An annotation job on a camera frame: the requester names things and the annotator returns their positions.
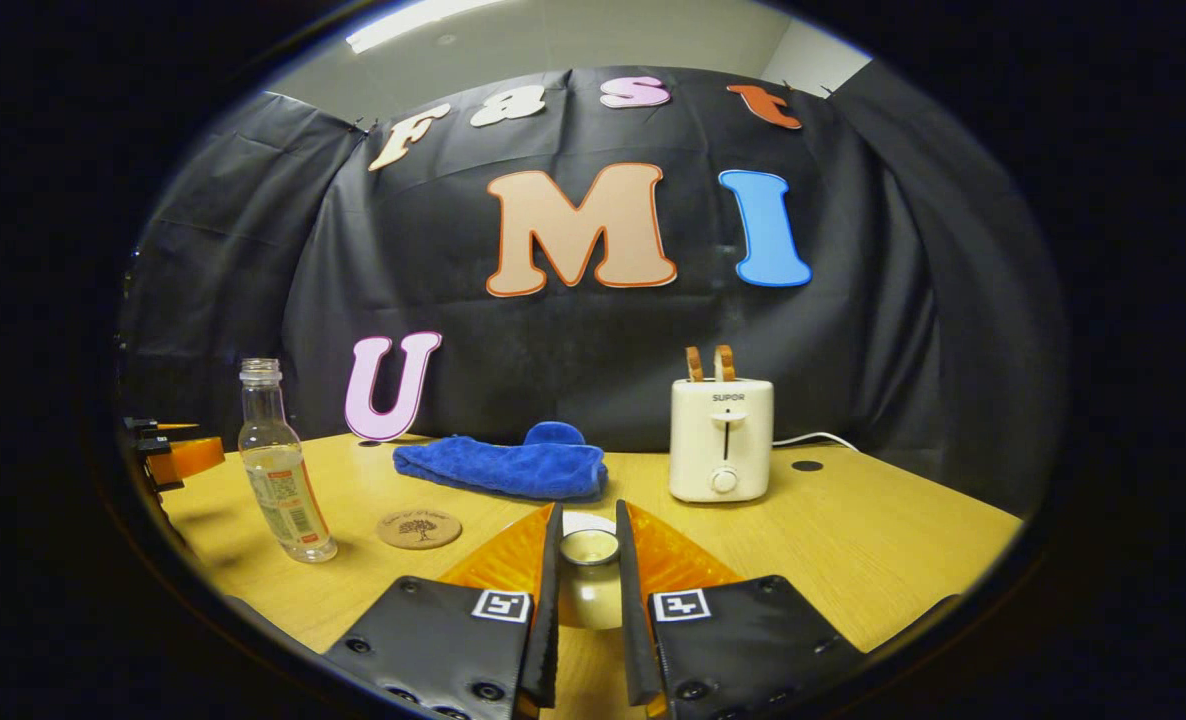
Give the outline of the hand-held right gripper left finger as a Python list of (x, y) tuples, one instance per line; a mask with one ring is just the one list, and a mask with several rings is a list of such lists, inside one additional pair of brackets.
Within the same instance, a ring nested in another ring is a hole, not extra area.
[(325, 660), (417, 716), (538, 720), (556, 701), (562, 536), (548, 503), (442, 576), (396, 579)]

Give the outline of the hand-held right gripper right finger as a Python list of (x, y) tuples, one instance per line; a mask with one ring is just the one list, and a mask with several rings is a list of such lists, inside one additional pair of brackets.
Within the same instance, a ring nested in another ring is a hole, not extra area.
[(802, 720), (863, 664), (785, 576), (740, 576), (629, 501), (616, 539), (629, 703), (648, 720)]

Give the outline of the clear plastic water bottle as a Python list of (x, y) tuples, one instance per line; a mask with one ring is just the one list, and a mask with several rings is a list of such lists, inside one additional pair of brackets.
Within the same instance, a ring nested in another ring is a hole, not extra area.
[(244, 423), (237, 446), (264, 524), (292, 560), (329, 562), (338, 544), (311, 488), (302, 445), (285, 413), (283, 374), (273, 357), (238, 367)]

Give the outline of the round cork coaster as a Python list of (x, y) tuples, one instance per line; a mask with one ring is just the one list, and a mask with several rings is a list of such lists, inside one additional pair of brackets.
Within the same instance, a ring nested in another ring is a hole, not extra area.
[(389, 512), (375, 524), (378, 539), (398, 550), (434, 550), (463, 534), (463, 523), (434, 509), (407, 509)]

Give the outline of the blue towel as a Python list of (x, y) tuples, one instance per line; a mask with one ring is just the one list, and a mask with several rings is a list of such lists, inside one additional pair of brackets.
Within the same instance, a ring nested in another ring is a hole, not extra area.
[(448, 437), (393, 451), (400, 474), (524, 501), (602, 501), (610, 483), (605, 451), (565, 421), (541, 421), (516, 446)]

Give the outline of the white toaster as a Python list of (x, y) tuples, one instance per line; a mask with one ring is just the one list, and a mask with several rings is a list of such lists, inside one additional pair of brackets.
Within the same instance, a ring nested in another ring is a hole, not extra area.
[(669, 492), (689, 503), (758, 501), (770, 488), (773, 384), (675, 381)]

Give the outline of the black backdrop cloth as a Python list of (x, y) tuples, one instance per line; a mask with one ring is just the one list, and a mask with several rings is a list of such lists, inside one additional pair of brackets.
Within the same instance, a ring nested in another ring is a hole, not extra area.
[(543, 420), (669, 446), (683, 348), (773, 383), (776, 437), (830, 431), (1026, 515), (1067, 404), (1067, 321), (1006, 170), (880, 60), (830, 97), (656, 66), (553, 70), (353, 128), (261, 93), (149, 215), (119, 313), (127, 414), (235, 447), (238, 365), (276, 357), (305, 438), (345, 433), (353, 346), (436, 332), (413, 423)]

